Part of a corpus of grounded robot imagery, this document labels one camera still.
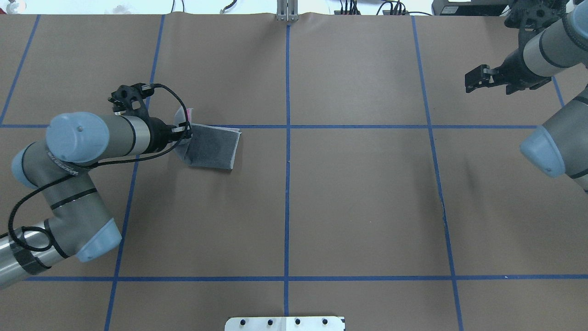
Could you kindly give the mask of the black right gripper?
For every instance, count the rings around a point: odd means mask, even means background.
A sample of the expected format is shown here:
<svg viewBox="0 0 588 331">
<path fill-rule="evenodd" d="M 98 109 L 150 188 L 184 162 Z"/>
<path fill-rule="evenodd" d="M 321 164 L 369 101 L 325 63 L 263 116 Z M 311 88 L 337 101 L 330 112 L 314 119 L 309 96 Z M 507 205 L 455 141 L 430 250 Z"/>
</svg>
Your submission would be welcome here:
<svg viewBox="0 0 588 331">
<path fill-rule="evenodd" d="M 511 95 L 527 89 L 537 90 L 549 82 L 552 82 L 551 77 L 541 77 L 532 73 L 525 64 L 520 50 L 509 54 L 497 68 L 483 64 L 465 74 L 466 93 L 504 85 L 506 94 Z"/>
</svg>

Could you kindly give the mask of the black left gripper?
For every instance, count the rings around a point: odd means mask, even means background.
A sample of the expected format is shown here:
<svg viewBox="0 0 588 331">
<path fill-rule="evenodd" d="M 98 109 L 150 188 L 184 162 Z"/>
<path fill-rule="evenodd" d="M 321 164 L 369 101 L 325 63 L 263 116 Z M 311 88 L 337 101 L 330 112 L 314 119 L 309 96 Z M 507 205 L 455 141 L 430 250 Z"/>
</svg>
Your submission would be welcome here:
<svg viewBox="0 0 588 331">
<path fill-rule="evenodd" d="M 168 125 L 156 117 L 149 118 L 149 153 L 163 151 L 166 145 L 186 140 L 192 137 L 191 127 L 188 122 L 181 122 L 178 125 Z"/>
</svg>

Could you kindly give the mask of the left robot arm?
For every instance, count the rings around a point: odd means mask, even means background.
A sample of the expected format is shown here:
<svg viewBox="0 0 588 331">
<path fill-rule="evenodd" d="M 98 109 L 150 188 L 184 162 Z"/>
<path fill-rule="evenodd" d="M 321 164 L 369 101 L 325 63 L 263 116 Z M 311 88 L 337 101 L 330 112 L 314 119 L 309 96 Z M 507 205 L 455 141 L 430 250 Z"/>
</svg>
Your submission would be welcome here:
<svg viewBox="0 0 588 331">
<path fill-rule="evenodd" d="M 162 151 L 182 141 L 191 111 L 174 124 L 151 117 L 65 113 L 51 120 L 42 140 L 12 160 L 13 176 L 32 191 L 16 203 L 1 236 L 1 289 L 50 270 L 70 257 L 89 262 L 119 246 L 122 234 L 90 177 L 100 161 Z M 15 227 L 15 210 L 42 194 L 50 218 Z"/>
</svg>

